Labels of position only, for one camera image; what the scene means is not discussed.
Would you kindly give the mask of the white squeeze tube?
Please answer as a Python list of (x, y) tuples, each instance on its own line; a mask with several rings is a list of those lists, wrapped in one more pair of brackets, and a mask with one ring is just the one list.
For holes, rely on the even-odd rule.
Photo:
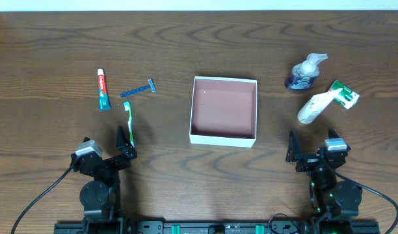
[(325, 93), (312, 96), (299, 110), (297, 114), (298, 121), (302, 124), (312, 123), (342, 90), (342, 88), (339, 88), (337, 90), (329, 90)]

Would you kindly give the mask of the green soap bar package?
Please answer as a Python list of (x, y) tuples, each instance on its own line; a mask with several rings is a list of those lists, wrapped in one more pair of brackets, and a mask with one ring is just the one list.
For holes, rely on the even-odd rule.
[(352, 108), (360, 97), (359, 94), (338, 80), (335, 80), (328, 90), (341, 90), (339, 94), (335, 96), (334, 100), (346, 109)]

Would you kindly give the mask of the red and teal toothpaste tube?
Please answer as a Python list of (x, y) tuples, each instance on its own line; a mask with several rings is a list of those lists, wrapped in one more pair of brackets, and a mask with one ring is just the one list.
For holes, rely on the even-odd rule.
[(107, 83), (104, 70), (98, 68), (98, 90), (99, 90), (99, 110), (107, 111), (111, 109), (109, 95), (107, 91)]

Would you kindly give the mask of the clear pump soap bottle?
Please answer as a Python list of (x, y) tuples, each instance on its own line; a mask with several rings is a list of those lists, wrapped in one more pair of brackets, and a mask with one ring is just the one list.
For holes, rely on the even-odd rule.
[(327, 54), (309, 54), (304, 62), (293, 67), (291, 75), (285, 80), (285, 87), (290, 90), (309, 89), (319, 76), (319, 63), (326, 59), (328, 59)]

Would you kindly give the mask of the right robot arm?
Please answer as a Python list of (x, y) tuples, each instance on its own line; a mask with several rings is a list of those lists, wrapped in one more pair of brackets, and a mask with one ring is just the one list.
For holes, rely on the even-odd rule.
[(310, 177), (312, 207), (327, 218), (350, 218), (359, 215), (362, 189), (346, 179), (336, 179), (336, 169), (346, 163), (350, 146), (333, 128), (328, 130), (324, 146), (315, 153), (304, 153), (294, 131), (289, 132), (285, 161), (295, 163), (297, 172)]

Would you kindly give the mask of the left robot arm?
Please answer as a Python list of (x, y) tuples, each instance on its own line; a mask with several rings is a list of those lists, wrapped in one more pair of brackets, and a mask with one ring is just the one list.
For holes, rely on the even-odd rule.
[(88, 221), (113, 220), (122, 211), (119, 171), (131, 166), (137, 152), (121, 126), (117, 129), (116, 149), (120, 152), (118, 155), (103, 159), (99, 144), (86, 137), (71, 154), (72, 170), (93, 178), (79, 195)]

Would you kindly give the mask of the green and white toothbrush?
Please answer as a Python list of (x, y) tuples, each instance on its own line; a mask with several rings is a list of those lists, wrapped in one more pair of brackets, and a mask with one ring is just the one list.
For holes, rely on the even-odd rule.
[(130, 102), (128, 102), (128, 101), (124, 102), (124, 110), (126, 112), (128, 112), (128, 114), (129, 114), (128, 121), (127, 121), (127, 126), (128, 126), (128, 130), (129, 130), (129, 140), (130, 140), (131, 145), (135, 146), (134, 138), (133, 138), (133, 129), (132, 129), (133, 115), (132, 115)]

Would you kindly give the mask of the blue disposable razor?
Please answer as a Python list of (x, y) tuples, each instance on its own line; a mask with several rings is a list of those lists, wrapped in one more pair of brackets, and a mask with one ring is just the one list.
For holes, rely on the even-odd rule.
[(143, 92), (145, 90), (151, 90), (152, 93), (156, 92), (156, 87), (155, 87), (153, 79), (148, 79), (148, 85), (146, 85), (146, 86), (141, 86), (141, 87), (138, 87), (136, 89), (132, 89), (132, 90), (129, 90), (127, 92), (121, 93), (120, 97), (121, 98), (128, 97), (128, 96), (131, 96), (133, 94), (137, 94), (137, 93)]

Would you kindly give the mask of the white box with pink interior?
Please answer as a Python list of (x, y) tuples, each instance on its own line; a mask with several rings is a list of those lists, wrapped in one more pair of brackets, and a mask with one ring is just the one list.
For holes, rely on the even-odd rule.
[(258, 82), (196, 76), (192, 88), (191, 144), (251, 148), (257, 139)]

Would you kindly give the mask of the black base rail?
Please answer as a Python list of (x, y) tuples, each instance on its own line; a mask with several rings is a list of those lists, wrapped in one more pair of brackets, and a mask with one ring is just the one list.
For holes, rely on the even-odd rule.
[(143, 221), (125, 226), (121, 222), (108, 224), (59, 223), (54, 234), (73, 233), (135, 233), (135, 234), (268, 234), (268, 233), (317, 233), (309, 224), (290, 220), (271, 222), (161, 222)]

